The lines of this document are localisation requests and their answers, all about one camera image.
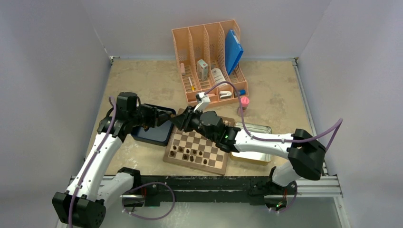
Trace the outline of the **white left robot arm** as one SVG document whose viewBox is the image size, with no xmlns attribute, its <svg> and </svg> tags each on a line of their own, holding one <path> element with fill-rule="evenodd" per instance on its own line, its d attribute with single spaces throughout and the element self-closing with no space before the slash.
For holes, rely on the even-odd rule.
<svg viewBox="0 0 403 228">
<path fill-rule="evenodd" d="M 143 183 L 140 172 L 127 167 L 121 168 L 108 184 L 101 185 L 112 158 L 133 128 L 159 127 L 174 116 L 171 111 L 140 103 L 132 92 L 121 92 L 108 100 L 112 107 L 99 123 L 91 153 L 67 189 L 56 192 L 52 199 L 59 220 L 70 228 L 98 228 L 106 210 L 122 194 L 141 191 L 146 197 L 148 188 L 160 185 Z"/>
</svg>

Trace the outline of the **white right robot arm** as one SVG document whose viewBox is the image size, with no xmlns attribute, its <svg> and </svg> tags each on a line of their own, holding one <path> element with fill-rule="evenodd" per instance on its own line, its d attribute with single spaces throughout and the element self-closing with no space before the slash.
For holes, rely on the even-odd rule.
<svg viewBox="0 0 403 228">
<path fill-rule="evenodd" d="M 286 159 L 267 180 L 272 193 L 279 193 L 299 178 L 312 181 L 321 178 L 326 148 L 306 130 L 296 129 L 287 134 L 251 133 L 225 124 L 215 111 L 196 111 L 191 106 L 170 121 L 183 132 L 201 134 L 224 152 L 260 152 Z"/>
</svg>

